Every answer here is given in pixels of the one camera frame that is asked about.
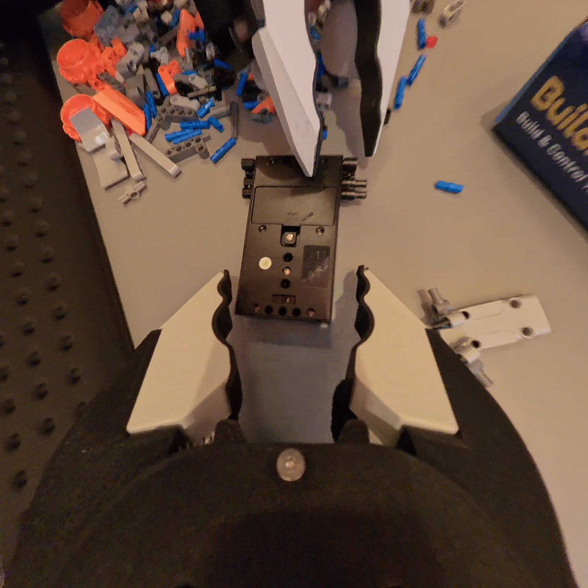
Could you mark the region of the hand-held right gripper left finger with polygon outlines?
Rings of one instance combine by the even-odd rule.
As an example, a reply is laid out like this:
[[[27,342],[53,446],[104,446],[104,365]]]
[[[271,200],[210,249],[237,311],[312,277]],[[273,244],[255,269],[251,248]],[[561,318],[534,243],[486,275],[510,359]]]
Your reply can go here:
[[[191,443],[206,443],[218,422],[238,420],[243,392],[228,342],[231,302],[231,276],[223,270],[160,327],[128,434],[179,428]]]

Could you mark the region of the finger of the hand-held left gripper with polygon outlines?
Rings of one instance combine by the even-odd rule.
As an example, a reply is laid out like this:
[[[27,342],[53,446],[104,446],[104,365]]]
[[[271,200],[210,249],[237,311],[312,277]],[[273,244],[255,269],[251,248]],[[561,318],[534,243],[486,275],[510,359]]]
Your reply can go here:
[[[255,60],[283,131],[306,176],[315,173],[322,123],[315,104],[317,59],[305,1],[252,1]]]
[[[408,25],[409,1],[354,1],[355,65],[361,86],[359,115],[364,155],[377,150]]]

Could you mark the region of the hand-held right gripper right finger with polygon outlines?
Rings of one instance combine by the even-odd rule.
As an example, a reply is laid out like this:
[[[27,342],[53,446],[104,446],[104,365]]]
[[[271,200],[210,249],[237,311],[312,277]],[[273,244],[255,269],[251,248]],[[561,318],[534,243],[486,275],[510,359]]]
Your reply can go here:
[[[402,431],[417,428],[443,435],[459,431],[428,330],[365,266],[356,271],[359,340],[332,402],[332,437],[363,422],[362,436],[395,445]]]

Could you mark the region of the grey beam and connector assembly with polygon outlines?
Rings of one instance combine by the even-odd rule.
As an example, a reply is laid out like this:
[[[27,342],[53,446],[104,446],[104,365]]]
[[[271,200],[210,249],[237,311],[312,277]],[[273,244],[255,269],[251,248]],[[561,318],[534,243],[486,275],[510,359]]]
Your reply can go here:
[[[483,351],[550,334],[552,328],[539,299],[515,295],[468,306],[455,306],[437,288],[419,290],[424,319],[431,330],[467,365],[485,387]]]

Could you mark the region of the pile of building pieces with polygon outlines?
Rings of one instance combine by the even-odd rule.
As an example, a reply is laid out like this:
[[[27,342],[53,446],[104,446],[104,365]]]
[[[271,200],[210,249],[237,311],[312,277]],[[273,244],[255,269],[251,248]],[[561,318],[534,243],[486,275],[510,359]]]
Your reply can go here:
[[[90,91],[88,106],[74,109],[70,100],[62,108],[63,129],[76,141],[84,142],[91,136],[75,122],[82,111],[90,110],[90,115],[103,119],[105,125],[115,128],[118,123],[133,132],[133,141],[147,143],[156,129],[158,104],[164,106],[180,94],[186,100],[206,100],[196,114],[203,118],[235,80],[235,93],[250,95],[243,106],[252,117],[278,118],[252,48],[257,29],[252,1],[56,3],[61,6],[62,26],[72,37],[57,53],[59,72],[78,91]],[[434,1],[413,1],[410,11],[429,15],[434,5]],[[330,90],[359,81],[355,65],[357,21],[354,1],[305,1],[305,7],[317,59],[315,104],[322,123],[317,167],[327,137],[325,111],[331,106]],[[395,92],[392,90],[384,126],[391,112],[401,108],[406,88],[414,84],[426,51],[436,42],[437,37],[426,32],[426,19],[420,18],[416,46],[421,55],[409,74],[398,79]],[[360,138],[364,148],[361,122]]]

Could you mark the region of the grey cross axle connector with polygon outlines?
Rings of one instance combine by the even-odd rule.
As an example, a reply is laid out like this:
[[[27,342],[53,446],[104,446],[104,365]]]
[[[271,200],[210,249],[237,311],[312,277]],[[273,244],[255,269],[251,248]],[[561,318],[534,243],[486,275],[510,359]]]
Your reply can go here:
[[[127,205],[130,202],[139,199],[146,188],[147,186],[144,180],[136,182],[119,197],[119,202],[123,205]]]

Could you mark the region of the blue robot kit box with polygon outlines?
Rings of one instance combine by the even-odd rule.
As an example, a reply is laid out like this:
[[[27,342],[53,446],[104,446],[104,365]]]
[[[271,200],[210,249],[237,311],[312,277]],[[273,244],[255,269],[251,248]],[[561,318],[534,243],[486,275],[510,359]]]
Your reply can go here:
[[[492,129],[587,229],[587,19],[541,64]]]

